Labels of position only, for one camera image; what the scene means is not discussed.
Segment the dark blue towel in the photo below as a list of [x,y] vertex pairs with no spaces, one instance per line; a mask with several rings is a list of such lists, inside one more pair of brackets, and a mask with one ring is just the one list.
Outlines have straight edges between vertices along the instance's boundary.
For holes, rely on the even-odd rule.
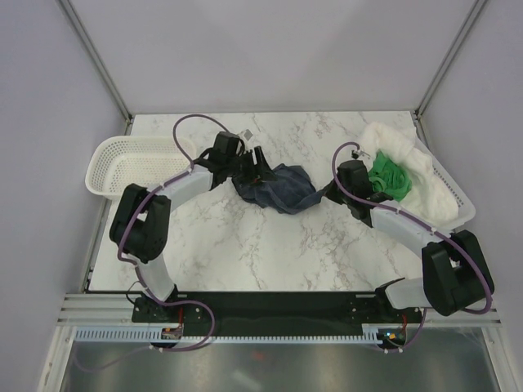
[[276,180],[254,183],[237,176],[232,178],[232,183],[245,202],[287,215],[296,215],[319,204],[326,193],[326,187],[314,187],[302,166],[281,163],[273,172]]

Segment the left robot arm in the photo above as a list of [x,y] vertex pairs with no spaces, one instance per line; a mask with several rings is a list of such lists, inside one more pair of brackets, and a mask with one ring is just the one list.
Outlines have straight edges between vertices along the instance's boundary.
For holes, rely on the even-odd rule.
[[128,185],[110,227],[120,261],[133,265],[139,283],[152,299],[150,312],[161,322],[172,321],[179,303],[171,294],[176,285],[163,257],[171,214],[191,199],[228,179],[259,185],[276,179],[260,146],[245,147],[237,135],[221,131],[212,147],[190,162],[188,169],[147,189]]

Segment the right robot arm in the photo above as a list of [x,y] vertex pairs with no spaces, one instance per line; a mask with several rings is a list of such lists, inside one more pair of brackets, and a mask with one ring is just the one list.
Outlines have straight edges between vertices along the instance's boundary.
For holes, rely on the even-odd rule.
[[477,236],[464,229],[443,233],[400,209],[384,193],[376,193],[365,165],[349,160],[332,165],[326,197],[346,205],[352,216],[382,231],[421,259],[420,278],[400,278],[378,288],[382,296],[373,311],[392,322],[406,308],[431,308],[450,316],[458,311],[486,314],[492,307],[494,281]]

